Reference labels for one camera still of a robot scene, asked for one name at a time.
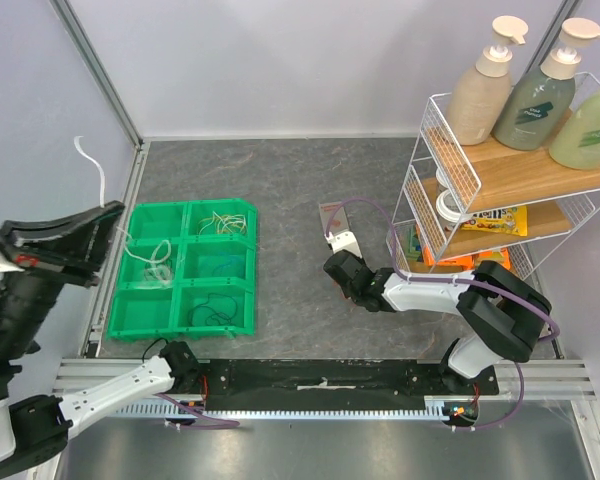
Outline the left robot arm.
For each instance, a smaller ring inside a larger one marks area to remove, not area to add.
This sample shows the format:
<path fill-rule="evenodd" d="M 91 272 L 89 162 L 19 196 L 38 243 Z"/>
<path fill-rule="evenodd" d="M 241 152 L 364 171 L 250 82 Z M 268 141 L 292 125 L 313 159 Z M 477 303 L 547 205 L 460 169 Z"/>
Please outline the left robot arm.
<path fill-rule="evenodd" d="M 42 222 L 6 221 L 0 227 L 0 479 L 61 453 L 69 441 L 117 410 L 154 394 L 188 393 L 200 367 L 189 346 L 172 341 L 135 369 L 86 390 L 34 395 L 17 403 L 8 385 L 17 361 L 38 351 L 35 341 L 66 285 L 90 288 L 108 255 L 125 206 L 110 201 Z"/>

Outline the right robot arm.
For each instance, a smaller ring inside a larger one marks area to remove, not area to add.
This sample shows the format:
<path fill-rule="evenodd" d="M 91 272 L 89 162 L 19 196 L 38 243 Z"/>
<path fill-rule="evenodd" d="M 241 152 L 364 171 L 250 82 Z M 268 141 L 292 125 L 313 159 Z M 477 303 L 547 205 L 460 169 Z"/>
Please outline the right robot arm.
<path fill-rule="evenodd" d="M 343 250 L 331 255 L 323 270 L 346 298 L 369 312 L 420 310 L 462 317 L 472 334 L 452 343 L 437 371 L 449 393 L 463 392 L 503 360 L 528 362 L 539 342 L 558 334 L 549 300 L 495 261 L 452 274 L 373 271 Z"/>

